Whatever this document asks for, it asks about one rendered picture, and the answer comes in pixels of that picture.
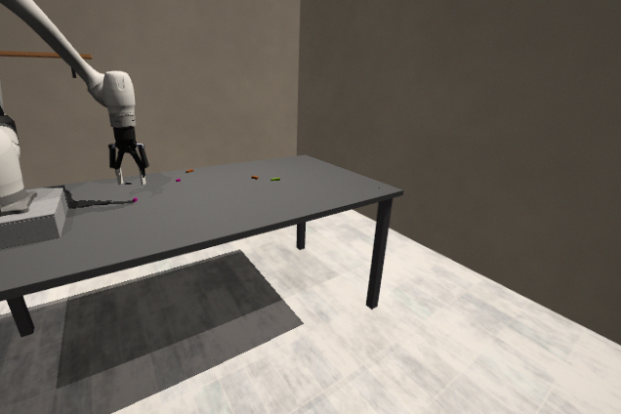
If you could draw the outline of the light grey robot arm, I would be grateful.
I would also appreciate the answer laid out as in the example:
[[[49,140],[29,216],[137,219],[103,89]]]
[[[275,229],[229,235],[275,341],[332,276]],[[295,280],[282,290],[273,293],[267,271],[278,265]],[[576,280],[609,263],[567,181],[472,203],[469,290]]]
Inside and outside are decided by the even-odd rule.
[[[85,81],[87,91],[107,107],[111,127],[136,126],[134,88],[127,73],[101,74],[92,69],[33,0],[0,0],[0,3],[26,22]],[[0,217],[28,212],[37,196],[36,191],[25,191],[20,156],[16,124],[4,114],[0,82]]]

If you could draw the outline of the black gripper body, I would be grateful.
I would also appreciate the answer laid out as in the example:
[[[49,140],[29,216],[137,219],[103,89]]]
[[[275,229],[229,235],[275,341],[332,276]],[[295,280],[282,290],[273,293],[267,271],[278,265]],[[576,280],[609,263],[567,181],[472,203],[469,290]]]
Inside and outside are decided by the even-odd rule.
[[[136,135],[135,135],[135,127],[130,128],[115,128],[113,127],[114,138],[115,138],[115,146],[119,149],[120,145],[123,145],[122,153],[130,153],[126,148],[126,145],[129,145],[131,150],[135,150],[136,148]]]

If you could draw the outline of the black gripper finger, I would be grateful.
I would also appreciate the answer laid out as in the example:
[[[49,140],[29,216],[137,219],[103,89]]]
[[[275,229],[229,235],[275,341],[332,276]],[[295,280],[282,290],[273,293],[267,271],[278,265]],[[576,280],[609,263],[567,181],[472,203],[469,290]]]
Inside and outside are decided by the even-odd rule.
[[[136,161],[137,165],[140,168],[139,170],[140,170],[141,184],[143,186],[144,184],[146,184],[146,182],[145,182],[145,168],[147,168],[149,165],[148,165],[148,161],[147,161],[147,158],[146,158],[146,155],[145,155],[145,145],[144,144],[136,144],[136,146],[139,149],[139,153],[140,153],[141,158],[138,156],[138,153],[137,153],[136,149],[134,151],[131,150],[129,145],[126,145],[126,148],[129,150],[130,154],[133,156],[134,160]]]
[[[117,182],[119,185],[123,184],[122,172],[121,172],[121,162],[123,159],[124,153],[122,153],[123,145],[119,146],[118,155],[116,159],[116,146],[115,144],[108,145],[109,148],[109,167],[115,169]]]

